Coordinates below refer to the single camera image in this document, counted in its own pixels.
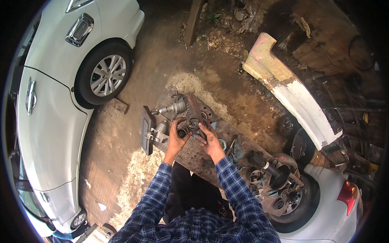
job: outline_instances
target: blue plaid shirt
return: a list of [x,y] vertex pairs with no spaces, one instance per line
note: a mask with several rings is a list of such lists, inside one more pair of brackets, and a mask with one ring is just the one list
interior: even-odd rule
[[158,224],[172,183],[173,167],[162,163],[139,204],[109,243],[119,242],[280,242],[262,205],[233,163],[224,157],[215,167],[217,178],[235,211],[235,222],[204,208],[191,208],[168,225]]

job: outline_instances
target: man's right hand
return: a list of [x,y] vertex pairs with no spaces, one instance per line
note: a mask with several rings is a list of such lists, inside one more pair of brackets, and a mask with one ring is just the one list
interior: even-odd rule
[[205,141],[199,134],[196,135],[196,142],[200,144],[203,150],[212,158],[214,164],[217,164],[222,158],[226,156],[223,149],[220,146],[220,143],[217,139],[215,129],[209,125],[208,128],[202,124],[198,123],[199,128],[207,136]]

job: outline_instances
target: man's hand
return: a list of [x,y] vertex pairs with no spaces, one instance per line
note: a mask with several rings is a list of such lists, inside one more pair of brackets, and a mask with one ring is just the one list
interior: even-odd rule
[[181,151],[181,149],[188,141],[189,137],[192,135],[192,132],[189,132],[184,138],[180,138],[177,134],[177,125],[181,122],[186,121],[185,117],[179,117],[178,119],[172,122],[172,128],[170,129],[169,134],[169,147],[165,155],[163,162],[172,165],[174,158]]
[[196,142],[200,144],[200,146],[209,156],[211,156],[214,164],[217,164],[222,158],[226,156],[226,154],[224,153],[219,141],[217,140],[215,129],[211,125],[208,125],[207,128],[201,122],[198,123],[198,126],[207,136],[207,140],[205,141],[200,135],[196,135]]

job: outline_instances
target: tail light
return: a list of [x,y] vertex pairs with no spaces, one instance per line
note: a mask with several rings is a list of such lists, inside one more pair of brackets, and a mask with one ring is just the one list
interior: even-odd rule
[[342,189],[338,195],[339,201],[344,202],[347,205],[347,216],[351,213],[351,210],[354,208],[355,201],[358,197],[358,187],[346,180],[343,184]]

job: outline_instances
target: concrete floor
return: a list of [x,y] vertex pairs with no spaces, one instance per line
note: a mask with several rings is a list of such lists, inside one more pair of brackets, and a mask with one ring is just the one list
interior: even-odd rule
[[[146,156],[140,148],[140,113],[143,105],[153,108],[168,85],[194,93],[269,153],[281,152],[285,144],[276,126],[282,112],[277,101],[252,92],[251,76],[238,74],[241,61],[234,56],[179,42],[191,1],[171,2],[140,3],[145,23],[134,50],[132,75],[118,96],[130,105],[128,113],[103,105],[95,109],[88,127],[81,158],[80,204],[89,220],[100,226],[110,223],[119,229],[125,223],[163,159],[157,149]],[[203,31],[209,32],[209,26]],[[107,209],[101,211],[99,203]]]

